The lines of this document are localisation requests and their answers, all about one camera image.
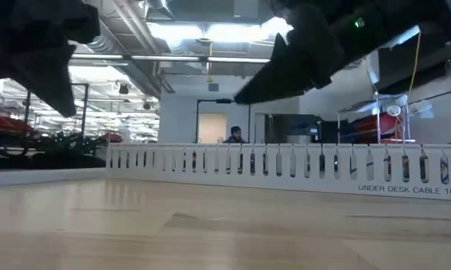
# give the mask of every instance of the dark hair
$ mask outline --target dark hair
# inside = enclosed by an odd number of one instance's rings
[[[232,127],[232,128],[230,129],[230,132],[231,132],[232,134],[234,134],[235,132],[239,132],[239,131],[241,131],[241,129],[240,129],[239,126],[234,126],[234,127]]]

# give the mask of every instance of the dark fabric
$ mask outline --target dark fabric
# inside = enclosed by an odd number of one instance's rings
[[[240,129],[239,126],[235,126],[235,127],[232,127],[232,128],[230,129],[230,132],[231,132],[232,134],[234,134],[235,132],[239,132],[239,131],[241,131],[241,129]]]
[[[233,136],[230,136],[228,139],[224,141],[224,143],[248,143],[243,139],[235,139]]]

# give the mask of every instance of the pole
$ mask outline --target pole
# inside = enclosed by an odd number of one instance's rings
[[[250,142],[250,114],[252,110],[252,105],[248,105],[248,139],[247,142]]]
[[[22,129],[22,141],[25,142],[25,138],[27,137],[27,127],[29,126],[29,114],[30,114],[30,100],[32,99],[32,92],[30,90],[27,91],[27,99],[25,104],[25,116],[23,117],[23,129]]]
[[[408,100],[407,104],[405,105],[405,118],[407,121],[407,139],[410,140],[412,136],[410,135],[410,107],[408,105]]]
[[[337,143],[340,143],[340,113],[337,113]]]
[[[76,60],[96,61],[159,61],[159,62],[198,62],[198,63],[237,63],[237,64],[266,64],[266,58],[242,58],[220,56],[186,56],[186,55],[112,55],[100,53],[74,53],[71,57]]]
[[[380,143],[382,133],[380,132],[380,98],[378,91],[375,92],[375,103],[377,104],[377,143]]]
[[[202,100],[197,100],[197,111],[195,112],[195,143],[198,143],[198,110]]]
[[[83,98],[82,129],[80,130],[80,133],[82,134],[82,137],[85,137],[85,120],[86,120],[86,113],[87,113],[87,103],[89,102],[90,85],[88,83],[85,83],[85,84],[83,84],[83,86],[85,86],[85,97]]]

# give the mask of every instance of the doorway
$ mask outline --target doorway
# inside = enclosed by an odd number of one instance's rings
[[[199,115],[198,142],[222,143],[227,135],[227,115],[223,113],[201,113]]]

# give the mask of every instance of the blurry dark object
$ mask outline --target blurry dark object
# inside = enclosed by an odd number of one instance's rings
[[[76,113],[68,62],[100,34],[97,8],[80,0],[0,1],[0,79],[16,80],[65,117]]]
[[[127,85],[120,85],[119,93],[121,95],[128,95],[128,86]]]
[[[419,25],[451,41],[447,0],[268,0],[292,25],[288,44],[279,34],[270,62],[235,96],[254,104],[321,89],[330,77],[395,36]]]
[[[309,136],[320,143],[322,119],[317,115],[265,115],[265,143],[289,143],[289,136]]]
[[[81,133],[73,133],[65,136],[63,132],[58,132],[55,136],[41,137],[36,143],[35,148],[38,151],[52,153],[76,153],[78,155],[95,155],[98,145],[107,140],[103,137],[91,139],[82,136]]]

